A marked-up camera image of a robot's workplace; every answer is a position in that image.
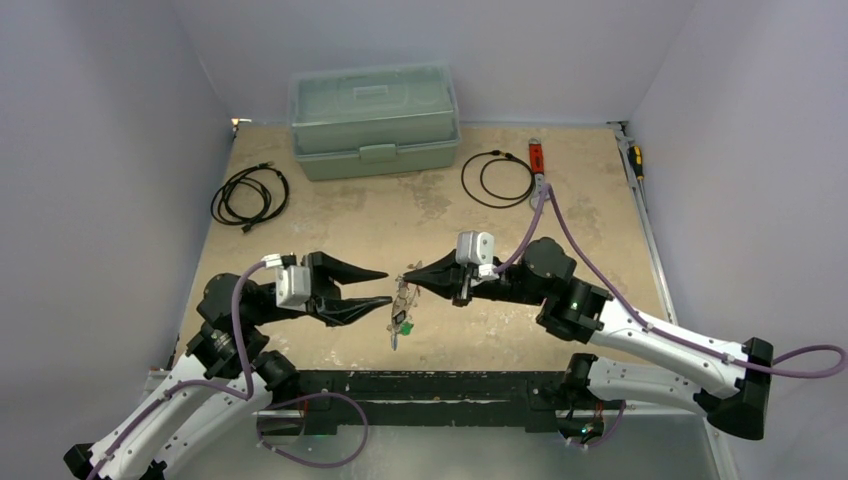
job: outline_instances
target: translucent lid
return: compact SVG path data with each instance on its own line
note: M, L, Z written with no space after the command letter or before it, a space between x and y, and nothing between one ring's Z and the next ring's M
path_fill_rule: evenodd
M459 135L444 64L296 75L289 98L294 148L300 154L423 145Z

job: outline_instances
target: screwdriver handle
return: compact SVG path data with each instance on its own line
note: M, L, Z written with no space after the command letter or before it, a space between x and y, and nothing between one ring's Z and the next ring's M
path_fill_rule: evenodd
M545 156L542 154L542 142L538 138L530 139L530 170L533 174L545 173Z
M630 168L636 175L637 180L643 180L645 173L642 170L642 149L633 145L627 150L627 160L630 162Z

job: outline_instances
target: red handle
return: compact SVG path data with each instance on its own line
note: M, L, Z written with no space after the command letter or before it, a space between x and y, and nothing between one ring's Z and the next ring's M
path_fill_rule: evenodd
M545 173L545 156L542 155L542 145L530 144L530 170L536 173Z

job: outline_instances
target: gray floor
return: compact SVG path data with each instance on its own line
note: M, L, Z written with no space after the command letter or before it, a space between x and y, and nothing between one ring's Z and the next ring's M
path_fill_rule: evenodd
M339 435L303 437L286 447L314 461L352 452L360 427ZM224 435L185 467L181 480L270 479L718 479L700 418L625 416L615 438L587 453L567 448L557 434L520 428L372 427L368 445L351 464L310 469L256 448L253 425Z

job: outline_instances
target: box latch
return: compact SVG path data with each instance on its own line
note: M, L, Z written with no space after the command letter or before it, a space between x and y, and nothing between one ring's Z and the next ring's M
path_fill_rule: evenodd
M386 143L383 145L368 145L359 148L359 159L362 163L391 162L397 159L397 145Z

